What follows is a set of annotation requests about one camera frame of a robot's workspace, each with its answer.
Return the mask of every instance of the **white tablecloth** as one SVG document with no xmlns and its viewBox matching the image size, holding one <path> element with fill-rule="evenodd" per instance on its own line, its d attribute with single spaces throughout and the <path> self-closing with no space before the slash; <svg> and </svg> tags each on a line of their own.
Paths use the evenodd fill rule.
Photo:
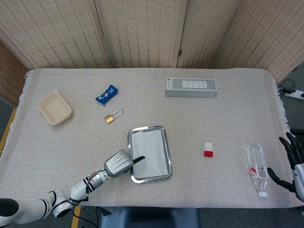
<svg viewBox="0 0 304 228">
<path fill-rule="evenodd" d="M 216 78 L 216 98 L 165 97 L 165 78 Z M 118 94 L 95 100 L 112 84 Z M 36 103 L 57 89 L 72 116 L 49 125 Z M 111 124 L 104 117 L 123 108 Z M 275 80 L 261 69 L 36 69 L 28 72 L 16 117 L 0 158 L 0 198 L 31 200 L 69 189 L 121 148 L 136 127 L 165 128 L 171 179 L 136 184 L 127 172 L 90 194 L 85 205 L 218 208 L 300 206 L 294 194 L 270 181 L 259 198 L 250 182 L 246 147 L 261 143 L 266 162 L 292 180 L 278 137 L 288 131 Z M 204 157 L 212 142 L 214 156 Z"/>
</svg>

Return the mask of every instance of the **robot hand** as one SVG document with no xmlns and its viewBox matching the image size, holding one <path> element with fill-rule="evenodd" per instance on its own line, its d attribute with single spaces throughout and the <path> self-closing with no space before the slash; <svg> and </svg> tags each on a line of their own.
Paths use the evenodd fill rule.
<svg viewBox="0 0 304 228">
<path fill-rule="evenodd" d="M 297 198 L 304 202 L 304 144 L 290 133 L 287 132 L 286 135 L 290 143 L 282 137 L 279 137 L 279 140 L 287 151 L 287 157 L 293 171 L 294 180 L 292 184 L 278 178 L 271 168 L 267 168 L 267 171 L 275 183 L 290 192 L 294 192 Z"/>
</svg>

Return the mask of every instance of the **wall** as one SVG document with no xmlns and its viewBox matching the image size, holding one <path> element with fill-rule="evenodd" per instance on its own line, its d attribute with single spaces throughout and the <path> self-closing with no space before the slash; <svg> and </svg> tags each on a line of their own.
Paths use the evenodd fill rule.
<svg viewBox="0 0 304 228">
<path fill-rule="evenodd" d="M 34 68 L 108 68 L 92 3 L 2 0 L 0 28 Z"/>
<path fill-rule="evenodd" d="M 214 59 L 241 1 L 189 1 L 178 67 L 214 67 Z"/>
<path fill-rule="evenodd" d="M 16 107 L 24 85 L 26 67 L 0 41 L 0 98 Z"/>
<path fill-rule="evenodd" d="M 115 67 L 176 67 L 187 1 L 95 0 Z"/>
<path fill-rule="evenodd" d="M 304 1 L 246 0 L 216 68 L 262 68 L 277 81 L 304 60 Z"/>
</svg>

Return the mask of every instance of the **buttons on device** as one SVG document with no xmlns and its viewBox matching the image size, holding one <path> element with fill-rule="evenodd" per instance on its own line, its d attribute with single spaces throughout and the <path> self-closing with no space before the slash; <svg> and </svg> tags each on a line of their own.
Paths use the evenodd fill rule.
<svg viewBox="0 0 304 228">
<path fill-rule="evenodd" d="M 207 82 L 206 81 L 194 81 L 194 80 L 183 80 L 182 81 L 182 87 L 183 88 L 202 88 L 207 89 Z"/>
</svg>

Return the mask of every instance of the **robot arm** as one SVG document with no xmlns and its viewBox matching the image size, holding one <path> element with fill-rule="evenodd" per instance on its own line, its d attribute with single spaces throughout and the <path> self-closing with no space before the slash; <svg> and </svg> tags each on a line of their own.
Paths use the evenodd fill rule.
<svg viewBox="0 0 304 228">
<path fill-rule="evenodd" d="M 109 176 L 118 177 L 144 158 L 141 156 L 132 160 L 128 153 L 120 150 L 104 163 L 104 170 L 93 172 L 73 186 L 69 199 L 61 190 L 49 192 L 45 199 L 32 201 L 0 199 L 0 228 L 8 226 L 13 221 L 24 224 L 44 219 L 51 212 L 56 218 L 65 216 L 74 206 L 82 201 L 88 201 L 88 194 L 106 183 Z"/>
<path fill-rule="evenodd" d="M 304 145 L 302 141 L 296 139 L 290 133 L 286 133 L 286 135 L 290 143 L 282 137 L 280 137 L 279 140 L 287 152 L 287 157 L 293 172 L 293 182 L 289 183 L 281 180 L 271 168 L 267 168 L 267 171 L 275 183 L 290 192 L 294 192 L 297 198 L 304 202 Z"/>
</svg>

